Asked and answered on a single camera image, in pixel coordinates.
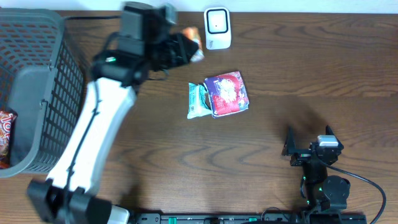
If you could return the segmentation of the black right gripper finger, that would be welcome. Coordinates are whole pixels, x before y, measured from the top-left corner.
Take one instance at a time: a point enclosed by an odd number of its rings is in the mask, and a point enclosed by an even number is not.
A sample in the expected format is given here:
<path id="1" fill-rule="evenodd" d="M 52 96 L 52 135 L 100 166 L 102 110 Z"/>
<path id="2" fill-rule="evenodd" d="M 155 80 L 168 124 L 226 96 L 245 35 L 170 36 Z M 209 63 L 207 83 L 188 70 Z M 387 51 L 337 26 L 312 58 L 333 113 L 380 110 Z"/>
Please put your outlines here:
<path id="1" fill-rule="evenodd" d="M 336 137 L 336 135 L 334 134 L 334 131 L 332 130 L 331 126 L 327 125 L 325 128 L 325 133 L 326 135 L 334 135 Z M 344 145 L 341 143 L 341 141 L 337 138 L 339 145 L 338 145 L 338 149 L 339 150 L 343 150 L 344 149 Z"/>
<path id="2" fill-rule="evenodd" d="M 293 132 L 293 129 L 289 126 L 281 154 L 283 156 L 292 156 L 295 153 L 295 151 L 296 151 L 296 147 L 295 147 L 295 140 L 294 140 L 294 132 Z"/>

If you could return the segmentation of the small orange snack packet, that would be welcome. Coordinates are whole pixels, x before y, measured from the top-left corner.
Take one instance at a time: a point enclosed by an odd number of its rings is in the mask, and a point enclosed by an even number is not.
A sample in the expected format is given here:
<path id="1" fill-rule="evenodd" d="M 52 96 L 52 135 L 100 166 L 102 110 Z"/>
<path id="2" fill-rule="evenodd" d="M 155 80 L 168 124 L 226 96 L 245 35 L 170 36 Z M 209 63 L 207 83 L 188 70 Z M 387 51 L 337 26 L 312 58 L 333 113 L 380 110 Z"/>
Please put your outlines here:
<path id="1" fill-rule="evenodd" d="M 197 27 L 186 27 L 182 30 L 182 34 L 188 39 L 198 44 L 198 50 L 193 54 L 190 61 L 195 63 L 205 58 L 201 43 L 200 33 Z"/>

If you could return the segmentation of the teal white snack packet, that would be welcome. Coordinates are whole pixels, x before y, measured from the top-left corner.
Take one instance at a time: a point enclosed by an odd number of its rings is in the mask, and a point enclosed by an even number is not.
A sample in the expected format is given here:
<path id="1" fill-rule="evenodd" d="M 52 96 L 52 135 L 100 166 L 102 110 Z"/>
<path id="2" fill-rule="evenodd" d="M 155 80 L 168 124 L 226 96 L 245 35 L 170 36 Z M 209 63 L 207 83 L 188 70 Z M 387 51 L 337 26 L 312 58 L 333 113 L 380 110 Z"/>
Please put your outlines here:
<path id="1" fill-rule="evenodd" d="M 212 110 L 206 104 L 207 91 L 202 84 L 188 84 L 188 114 L 187 118 L 192 119 L 196 117 L 207 116 L 212 114 Z"/>

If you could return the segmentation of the purple red noodle packet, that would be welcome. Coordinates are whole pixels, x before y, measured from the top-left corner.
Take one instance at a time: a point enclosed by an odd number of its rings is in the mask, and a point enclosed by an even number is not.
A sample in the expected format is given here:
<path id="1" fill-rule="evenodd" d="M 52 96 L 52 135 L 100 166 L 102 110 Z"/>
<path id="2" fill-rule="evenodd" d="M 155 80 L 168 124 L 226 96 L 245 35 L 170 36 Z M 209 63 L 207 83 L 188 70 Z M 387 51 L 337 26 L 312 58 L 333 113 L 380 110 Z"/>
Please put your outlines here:
<path id="1" fill-rule="evenodd" d="M 206 78 L 204 86 L 214 118 L 240 113 L 249 108 L 248 94 L 239 71 Z"/>

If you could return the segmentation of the red orange snack bag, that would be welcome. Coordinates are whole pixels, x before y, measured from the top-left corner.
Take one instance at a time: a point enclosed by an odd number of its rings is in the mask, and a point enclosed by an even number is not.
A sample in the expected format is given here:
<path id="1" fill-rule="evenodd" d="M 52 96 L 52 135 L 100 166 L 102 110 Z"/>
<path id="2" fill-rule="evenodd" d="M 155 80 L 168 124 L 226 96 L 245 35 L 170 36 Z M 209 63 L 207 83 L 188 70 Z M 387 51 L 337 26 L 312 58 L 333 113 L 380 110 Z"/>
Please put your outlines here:
<path id="1" fill-rule="evenodd" d="M 11 140 L 12 124 L 16 115 L 7 111 L 1 111 L 1 169 L 9 167 L 9 146 Z"/>

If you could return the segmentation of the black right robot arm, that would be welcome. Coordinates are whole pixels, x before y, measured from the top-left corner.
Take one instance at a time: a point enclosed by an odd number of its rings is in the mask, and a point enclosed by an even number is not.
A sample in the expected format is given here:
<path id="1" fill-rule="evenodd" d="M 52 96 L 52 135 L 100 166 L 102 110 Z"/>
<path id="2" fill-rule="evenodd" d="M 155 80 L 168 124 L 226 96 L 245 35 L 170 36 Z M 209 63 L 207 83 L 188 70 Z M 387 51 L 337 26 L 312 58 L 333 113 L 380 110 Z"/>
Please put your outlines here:
<path id="1" fill-rule="evenodd" d="M 319 135 L 309 147 L 296 147 L 293 129 L 289 128 L 285 139 L 283 156 L 290 157 L 291 166 L 303 169 L 303 197 L 310 208 L 318 212 L 341 211 L 347 207 L 350 182 L 337 175 L 328 175 L 328 166 L 338 160 L 344 146 L 327 126 L 325 134 Z"/>

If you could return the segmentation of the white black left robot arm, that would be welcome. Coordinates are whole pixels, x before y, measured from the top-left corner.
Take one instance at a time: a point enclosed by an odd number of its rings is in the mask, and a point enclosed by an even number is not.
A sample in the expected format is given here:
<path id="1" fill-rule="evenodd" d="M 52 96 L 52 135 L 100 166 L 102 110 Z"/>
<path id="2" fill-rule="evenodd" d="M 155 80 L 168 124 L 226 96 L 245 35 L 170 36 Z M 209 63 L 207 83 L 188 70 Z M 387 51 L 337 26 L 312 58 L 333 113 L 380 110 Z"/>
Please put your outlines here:
<path id="1" fill-rule="evenodd" d="M 47 223 L 132 223 L 132 211 L 100 199 L 106 158 L 139 87 L 150 71 L 187 65 L 201 47 L 181 32 L 134 38 L 117 32 L 91 65 L 86 99 L 67 148 L 44 181 L 32 180 L 27 195 Z"/>

